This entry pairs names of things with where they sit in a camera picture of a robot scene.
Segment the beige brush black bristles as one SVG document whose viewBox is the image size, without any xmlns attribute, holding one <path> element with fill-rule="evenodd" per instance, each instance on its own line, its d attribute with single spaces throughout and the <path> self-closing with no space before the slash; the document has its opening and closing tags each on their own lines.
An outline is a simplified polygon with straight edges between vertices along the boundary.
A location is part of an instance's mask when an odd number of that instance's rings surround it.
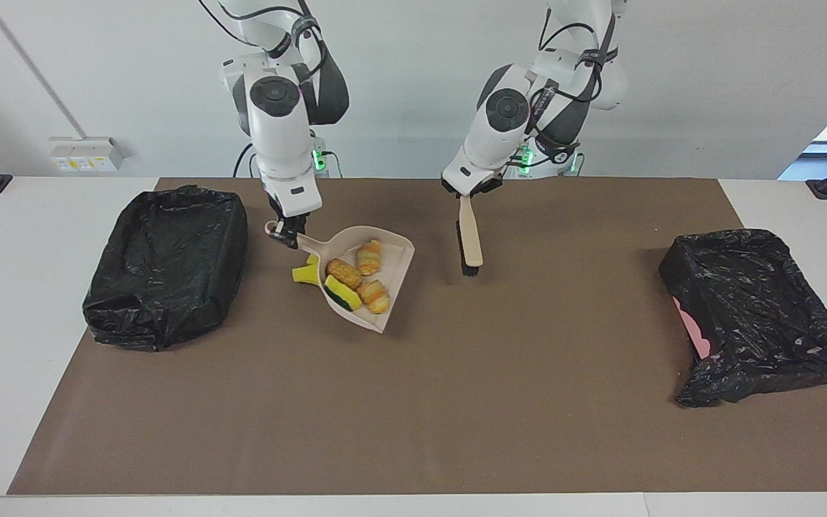
<svg viewBox="0 0 827 517">
<path fill-rule="evenodd" d="M 462 255 L 462 274 L 465 277 L 475 277 L 485 264 L 485 259 L 480 245 L 480 233 L 472 207 L 472 198 L 466 195 L 459 196 L 457 236 L 459 236 L 459 251 Z"/>
</svg>

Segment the brown bread roll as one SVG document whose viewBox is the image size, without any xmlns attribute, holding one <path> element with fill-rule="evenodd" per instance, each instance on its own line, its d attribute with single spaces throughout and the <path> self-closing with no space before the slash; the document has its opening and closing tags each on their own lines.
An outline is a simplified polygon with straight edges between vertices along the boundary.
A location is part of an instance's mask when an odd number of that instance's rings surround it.
<svg viewBox="0 0 827 517">
<path fill-rule="evenodd" d="M 364 276 L 357 268 L 340 258 L 328 261 L 325 266 L 325 273 L 334 278 L 335 281 L 351 288 L 351 290 L 357 290 L 364 281 Z"/>
</svg>

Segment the striped croissant piece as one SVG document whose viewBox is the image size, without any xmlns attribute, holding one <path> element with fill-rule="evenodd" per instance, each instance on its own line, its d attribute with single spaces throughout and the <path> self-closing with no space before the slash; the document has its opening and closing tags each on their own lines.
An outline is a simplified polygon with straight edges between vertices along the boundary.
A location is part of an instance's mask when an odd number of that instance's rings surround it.
<svg viewBox="0 0 827 517">
<path fill-rule="evenodd" d="M 371 277 L 381 270 L 382 244 L 377 239 L 355 249 L 355 268 L 364 277 Z"/>
<path fill-rule="evenodd" d="M 372 314 L 381 315 L 387 313 L 391 308 L 390 292 L 377 279 L 364 282 L 355 292 Z"/>
</svg>

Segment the beige plastic dustpan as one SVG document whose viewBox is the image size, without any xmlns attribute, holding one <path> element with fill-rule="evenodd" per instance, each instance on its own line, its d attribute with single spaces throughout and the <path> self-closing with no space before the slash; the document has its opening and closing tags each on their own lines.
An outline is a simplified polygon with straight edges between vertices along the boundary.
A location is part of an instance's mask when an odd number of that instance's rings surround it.
<svg viewBox="0 0 827 517">
<path fill-rule="evenodd" d="M 382 245 L 380 253 L 381 268 L 372 278 L 379 281 L 388 292 L 391 298 L 391 306 L 383 314 L 372 313 L 368 308 L 359 308 L 349 311 L 342 307 L 330 295 L 326 294 L 324 282 L 326 279 L 326 263 L 332 259 L 342 261 L 355 261 L 355 252 L 365 243 L 377 240 Z M 296 245 L 299 250 L 317 256 L 317 281 L 319 291 L 322 293 L 328 307 L 345 320 L 378 333 L 383 333 L 388 324 L 388 318 L 393 314 L 393 308 L 397 296 L 403 286 L 403 280 L 414 257 L 416 249 L 410 239 L 397 235 L 378 227 L 352 226 L 342 229 L 334 234 L 331 239 L 321 242 L 309 236 L 296 236 Z"/>
</svg>

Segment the black trash bag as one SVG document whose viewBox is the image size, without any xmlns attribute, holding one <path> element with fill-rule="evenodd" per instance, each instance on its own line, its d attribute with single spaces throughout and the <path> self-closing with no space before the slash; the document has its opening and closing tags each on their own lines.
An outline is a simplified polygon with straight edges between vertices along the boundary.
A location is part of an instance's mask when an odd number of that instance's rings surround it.
<svg viewBox="0 0 827 517">
<path fill-rule="evenodd" d="M 248 248 L 240 196 L 186 185 L 144 191 L 122 211 L 82 311 L 97 343 L 162 351 L 217 330 Z"/>
<path fill-rule="evenodd" d="M 708 408 L 827 385 L 827 307 L 764 229 L 677 236 L 658 272 L 708 344 L 676 403 Z"/>
</svg>

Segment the pink plastic bin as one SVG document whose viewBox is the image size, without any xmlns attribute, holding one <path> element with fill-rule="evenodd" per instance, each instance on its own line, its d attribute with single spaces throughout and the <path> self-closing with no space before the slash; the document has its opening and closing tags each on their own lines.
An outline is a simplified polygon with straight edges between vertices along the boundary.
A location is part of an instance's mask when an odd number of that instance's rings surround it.
<svg viewBox="0 0 827 517">
<path fill-rule="evenodd" d="M 686 332 L 691 340 L 693 349 L 695 350 L 696 357 L 698 357 L 699 360 L 706 359 L 711 355 L 711 345 L 708 338 L 705 337 L 701 327 L 699 327 L 692 315 L 687 313 L 687 311 L 681 307 L 679 300 L 675 297 L 673 297 L 672 300 L 675 302 L 676 309 L 683 322 L 683 326 L 686 328 Z"/>
</svg>

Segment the brown table mat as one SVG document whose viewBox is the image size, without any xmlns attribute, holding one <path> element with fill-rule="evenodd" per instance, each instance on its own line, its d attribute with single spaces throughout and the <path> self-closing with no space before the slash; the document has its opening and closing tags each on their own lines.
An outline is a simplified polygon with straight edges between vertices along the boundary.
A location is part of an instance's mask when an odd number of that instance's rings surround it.
<svg viewBox="0 0 827 517">
<path fill-rule="evenodd" d="M 687 409 L 692 360 L 658 265 L 739 227 L 715 180 L 516 180 L 474 202 L 459 267 L 436 180 L 325 180 L 309 232 L 400 233 L 416 255 L 383 333 L 295 284 L 251 225 L 221 328 L 148 353 L 83 336 L 13 494 L 827 491 L 827 386 Z"/>
</svg>

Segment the white wall socket box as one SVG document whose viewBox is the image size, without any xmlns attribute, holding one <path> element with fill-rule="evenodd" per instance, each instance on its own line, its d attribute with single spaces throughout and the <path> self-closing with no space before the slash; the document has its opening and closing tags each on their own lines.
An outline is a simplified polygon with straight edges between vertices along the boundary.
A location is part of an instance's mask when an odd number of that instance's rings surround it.
<svg viewBox="0 0 827 517">
<path fill-rule="evenodd" d="M 109 137 L 50 137 L 50 163 L 65 173 L 118 173 L 126 157 Z"/>
</svg>

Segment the white wall conduit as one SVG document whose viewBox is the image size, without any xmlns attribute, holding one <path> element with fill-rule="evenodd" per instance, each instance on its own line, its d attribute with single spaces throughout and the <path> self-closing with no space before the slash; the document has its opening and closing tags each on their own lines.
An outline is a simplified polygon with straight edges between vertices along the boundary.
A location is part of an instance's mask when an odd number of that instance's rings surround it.
<svg viewBox="0 0 827 517">
<path fill-rule="evenodd" d="M 23 65 L 26 66 L 27 71 L 29 71 L 30 75 L 33 76 L 34 80 L 43 90 L 44 94 L 47 98 L 49 98 L 50 102 L 55 106 L 56 111 L 62 116 L 63 120 L 65 120 L 66 124 L 71 127 L 73 138 L 76 140 L 82 140 L 88 138 L 88 132 L 83 128 L 83 125 L 80 124 L 78 118 L 72 114 L 69 107 L 65 104 L 65 102 L 60 97 L 59 93 L 53 88 L 52 84 L 44 73 L 42 69 L 39 68 L 39 65 L 36 64 L 33 57 L 27 52 L 25 46 L 22 42 L 17 39 L 16 34 L 10 29 L 9 24 L 6 23 L 3 16 L 0 14 L 0 33 L 9 43 L 11 49 L 13 49 L 14 53 L 16 53 L 17 57 L 19 57 L 20 61 Z"/>
</svg>

